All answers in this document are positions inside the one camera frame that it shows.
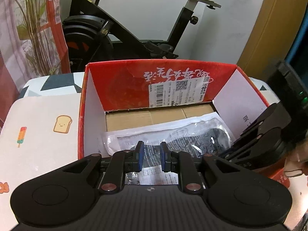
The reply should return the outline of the person right hand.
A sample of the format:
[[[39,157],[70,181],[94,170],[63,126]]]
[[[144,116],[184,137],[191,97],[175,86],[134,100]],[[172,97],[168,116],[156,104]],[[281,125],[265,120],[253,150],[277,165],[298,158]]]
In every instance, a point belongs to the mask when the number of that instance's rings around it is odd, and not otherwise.
[[[284,174],[291,178],[307,176],[308,140],[305,138],[288,154],[285,159]]]

